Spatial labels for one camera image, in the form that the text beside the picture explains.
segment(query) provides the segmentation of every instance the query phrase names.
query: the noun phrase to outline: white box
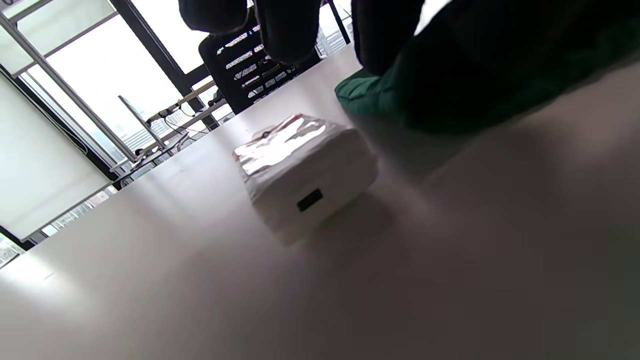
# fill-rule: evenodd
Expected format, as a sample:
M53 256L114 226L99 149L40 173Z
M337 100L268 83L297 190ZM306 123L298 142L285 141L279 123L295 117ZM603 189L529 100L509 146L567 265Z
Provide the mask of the white box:
M253 207L292 244L375 181L378 160L356 129L297 114L234 151Z

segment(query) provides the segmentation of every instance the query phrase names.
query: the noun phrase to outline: table surface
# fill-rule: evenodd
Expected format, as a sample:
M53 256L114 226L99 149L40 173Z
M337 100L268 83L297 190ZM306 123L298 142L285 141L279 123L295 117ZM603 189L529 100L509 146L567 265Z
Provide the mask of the table surface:
M640 65L466 138L350 120L358 68L345 48L0 270L0 357L635 358ZM287 248L230 153L297 111L353 121L381 172Z

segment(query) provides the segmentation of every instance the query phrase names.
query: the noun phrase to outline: black label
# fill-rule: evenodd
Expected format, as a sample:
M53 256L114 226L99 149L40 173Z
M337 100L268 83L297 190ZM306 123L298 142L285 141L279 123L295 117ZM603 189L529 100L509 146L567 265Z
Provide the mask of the black label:
M322 199L322 192L320 189L315 189L309 195L307 195L304 199L300 200L298 203L298 209L300 212L305 211L310 208L313 204L317 203L320 199Z

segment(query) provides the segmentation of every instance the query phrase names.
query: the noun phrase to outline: black office chair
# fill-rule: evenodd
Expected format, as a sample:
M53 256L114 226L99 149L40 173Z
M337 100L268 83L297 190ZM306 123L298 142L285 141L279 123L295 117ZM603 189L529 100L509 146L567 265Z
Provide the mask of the black office chair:
M297 65L271 59L264 51L253 6L242 29L227 35L209 35L198 50L236 114L320 62L316 53Z

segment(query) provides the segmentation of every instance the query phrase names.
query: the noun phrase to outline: white window blind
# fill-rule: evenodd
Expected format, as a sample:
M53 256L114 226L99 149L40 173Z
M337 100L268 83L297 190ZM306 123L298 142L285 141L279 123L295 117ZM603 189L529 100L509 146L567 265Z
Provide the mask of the white window blind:
M25 238L109 181L0 76L0 225Z
M36 1L23 0L3 10L14 13L14 7L25 8ZM107 0L52 0L17 23L18 30L43 55L48 55L115 15ZM14 76L33 60L11 37L0 32L0 63Z

